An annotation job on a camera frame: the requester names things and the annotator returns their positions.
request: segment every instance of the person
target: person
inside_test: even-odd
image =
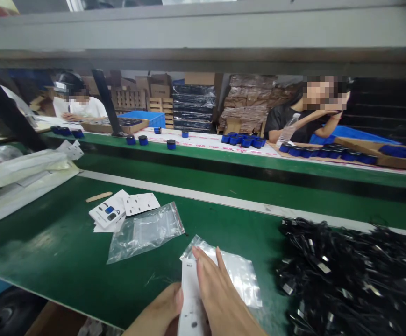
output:
[[[291,141],[309,143],[313,134],[328,138],[337,127],[350,97],[347,81],[324,77],[303,83],[288,102],[273,108],[265,123],[264,136],[276,143],[295,113],[301,114]],[[321,117],[330,116],[323,126]]]
[[[218,266],[202,249],[192,247],[192,253],[197,260],[199,290],[212,336],[266,336],[232,284],[220,249],[217,247],[215,252]],[[183,303],[181,284],[169,285],[122,336],[176,335]]]
[[[55,82],[55,91],[64,97],[53,99],[53,107],[58,118],[78,122],[98,120],[108,116],[102,102],[89,96],[85,82],[76,73],[62,72]]]

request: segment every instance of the green workbench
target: green workbench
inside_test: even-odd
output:
[[[45,138],[52,147],[64,140]],[[170,153],[153,143],[127,148],[124,139],[91,134],[80,143],[85,156],[78,167],[114,181],[127,177],[363,222],[378,218],[406,230],[405,175],[196,148]],[[85,199],[120,189],[150,191],[76,176],[2,219],[0,278],[126,328],[168,283],[181,279],[179,256],[198,234],[253,262],[263,300],[253,314],[269,334],[286,333],[287,299],[277,292],[272,267],[282,252],[279,217],[155,191],[160,204],[176,203],[186,234],[106,265],[111,234],[93,233],[88,211],[96,204]]]

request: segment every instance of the plastic bottle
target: plastic bottle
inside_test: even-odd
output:
[[[296,131],[296,122],[298,121],[299,117],[301,116],[300,113],[295,113],[293,118],[285,125],[284,129],[281,132],[281,136],[278,139],[278,143],[276,144],[278,148],[285,143],[289,142],[293,136],[293,133]]]

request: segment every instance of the blue bin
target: blue bin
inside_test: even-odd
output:
[[[148,127],[165,128],[165,113],[162,112],[146,112],[146,111],[131,111],[118,116],[119,118],[135,118],[147,119]]]
[[[400,142],[385,139],[385,138],[379,137],[377,135],[373,135],[371,133],[367,133],[367,132],[363,132],[363,131],[358,131],[358,130],[355,130],[353,128],[346,127],[346,126],[337,126],[335,128],[335,130],[332,132],[331,136],[329,136],[327,139],[320,138],[319,136],[316,136],[314,134],[310,138],[310,143],[317,144],[317,145],[324,145],[327,143],[334,142],[336,137],[358,139],[358,140],[368,140],[368,141],[392,143],[395,145],[400,145]]]

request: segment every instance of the gray shelf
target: gray shelf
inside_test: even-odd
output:
[[[0,19],[0,67],[406,77],[406,1],[252,0]]]

